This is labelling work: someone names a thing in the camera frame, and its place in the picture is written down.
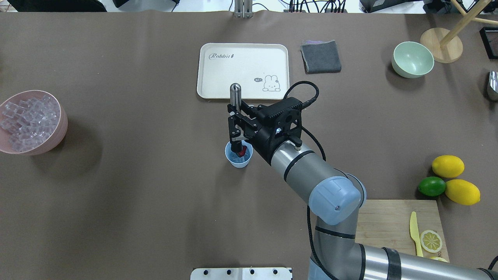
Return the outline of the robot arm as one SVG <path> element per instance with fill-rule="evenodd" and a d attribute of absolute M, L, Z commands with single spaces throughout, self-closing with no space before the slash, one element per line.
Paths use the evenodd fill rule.
<path fill-rule="evenodd" d="M 496 280 L 490 269 L 468 269 L 434 259 L 356 243 L 366 189 L 356 177 L 332 167 L 301 140 L 301 112 L 316 97 L 288 97 L 270 106 L 250 106 L 232 97 L 229 136 L 241 155 L 242 140 L 273 167 L 317 216 L 309 279 Z"/>

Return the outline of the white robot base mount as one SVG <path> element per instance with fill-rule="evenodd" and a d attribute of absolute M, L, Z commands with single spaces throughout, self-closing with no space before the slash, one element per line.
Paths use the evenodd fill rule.
<path fill-rule="evenodd" d="M 191 280 L 292 280 L 292 269 L 285 267 L 197 268 Z"/>

